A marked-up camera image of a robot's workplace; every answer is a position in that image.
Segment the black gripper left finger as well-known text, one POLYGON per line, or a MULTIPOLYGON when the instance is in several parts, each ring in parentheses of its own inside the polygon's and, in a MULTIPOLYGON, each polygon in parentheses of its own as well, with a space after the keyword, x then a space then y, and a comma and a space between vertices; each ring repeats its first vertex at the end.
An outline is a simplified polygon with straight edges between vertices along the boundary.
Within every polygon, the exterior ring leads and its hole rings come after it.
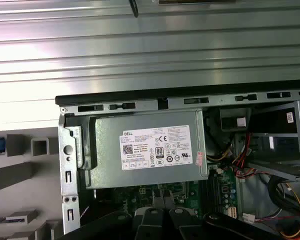
POLYGON ((115 211, 59 237, 60 240, 160 240, 163 235, 165 200, 162 190, 152 192, 152 207, 135 215, 115 211))

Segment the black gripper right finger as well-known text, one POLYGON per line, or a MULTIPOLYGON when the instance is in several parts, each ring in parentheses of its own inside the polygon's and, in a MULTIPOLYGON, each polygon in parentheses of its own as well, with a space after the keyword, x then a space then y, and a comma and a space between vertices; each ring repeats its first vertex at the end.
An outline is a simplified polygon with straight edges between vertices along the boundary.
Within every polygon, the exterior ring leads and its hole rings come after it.
POLYGON ((176 233, 182 240, 280 240, 281 237, 220 212, 208 212, 199 219, 189 208, 176 207, 170 190, 163 202, 176 233))

